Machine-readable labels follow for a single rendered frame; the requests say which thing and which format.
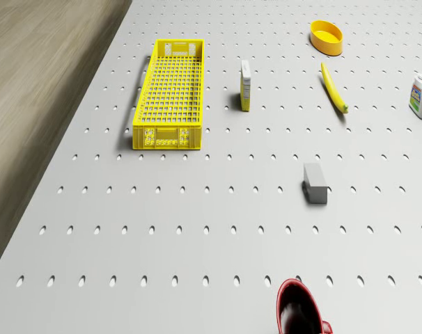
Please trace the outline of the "red mug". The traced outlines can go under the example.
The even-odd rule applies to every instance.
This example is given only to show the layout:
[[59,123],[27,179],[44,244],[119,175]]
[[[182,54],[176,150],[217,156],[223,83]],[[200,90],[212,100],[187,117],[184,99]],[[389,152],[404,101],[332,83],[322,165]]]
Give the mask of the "red mug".
[[279,334],[333,334],[308,288],[295,278],[285,280],[278,290],[276,321]]

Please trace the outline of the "banana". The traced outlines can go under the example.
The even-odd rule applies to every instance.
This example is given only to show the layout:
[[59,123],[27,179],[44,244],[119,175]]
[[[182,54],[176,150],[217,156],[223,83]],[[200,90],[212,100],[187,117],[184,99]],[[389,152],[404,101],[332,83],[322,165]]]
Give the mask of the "banana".
[[334,84],[334,81],[329,73],[329,70],[324,63],[321,63],[321,72],[325,88],[327,89],[327,92],[329,93],[332,102],[341,113],[348,113],[348,105],[341,98]]

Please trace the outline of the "yellow basket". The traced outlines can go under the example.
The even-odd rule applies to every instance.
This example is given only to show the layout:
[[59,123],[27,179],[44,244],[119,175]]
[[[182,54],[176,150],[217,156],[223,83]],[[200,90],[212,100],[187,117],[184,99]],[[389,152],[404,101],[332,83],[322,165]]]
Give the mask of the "yellow basket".
[[199,150],[205,41],[158,39],[132,121],[135,150]]

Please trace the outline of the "grey cube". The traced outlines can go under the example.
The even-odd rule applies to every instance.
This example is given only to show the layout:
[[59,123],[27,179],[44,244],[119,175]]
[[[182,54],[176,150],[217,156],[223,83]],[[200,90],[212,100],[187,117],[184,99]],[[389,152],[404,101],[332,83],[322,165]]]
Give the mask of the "grey cube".
[[308,202],[327,204],[327,182],[319,163],[304,163],[304,189]]

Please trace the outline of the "small white bottle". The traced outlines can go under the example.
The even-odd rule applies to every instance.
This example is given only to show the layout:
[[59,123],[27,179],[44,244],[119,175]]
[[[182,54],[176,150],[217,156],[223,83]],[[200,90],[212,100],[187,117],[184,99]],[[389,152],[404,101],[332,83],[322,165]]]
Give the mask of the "small white bottle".
[[422,119],[422,74],[418,73],[414,76],[412,89],[409,98],[409,107],[414,114]]

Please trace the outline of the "yellow and white carton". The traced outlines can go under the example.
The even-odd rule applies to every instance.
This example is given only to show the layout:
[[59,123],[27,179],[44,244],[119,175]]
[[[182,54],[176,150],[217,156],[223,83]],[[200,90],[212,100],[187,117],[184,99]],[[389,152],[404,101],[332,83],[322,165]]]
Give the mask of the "yellow and white carton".
[[243,111],[250,109],[251,70],[248,60],[241,60],[240,100]]

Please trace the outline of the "yellow bowl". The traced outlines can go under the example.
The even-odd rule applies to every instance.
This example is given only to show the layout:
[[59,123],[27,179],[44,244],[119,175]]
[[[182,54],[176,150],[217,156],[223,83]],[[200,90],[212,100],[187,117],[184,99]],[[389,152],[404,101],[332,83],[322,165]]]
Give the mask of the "yellow bowl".
[[343,52],[343,33],[331,22],[311,22],[310,40],[318,51],[328,56],[338,56]]

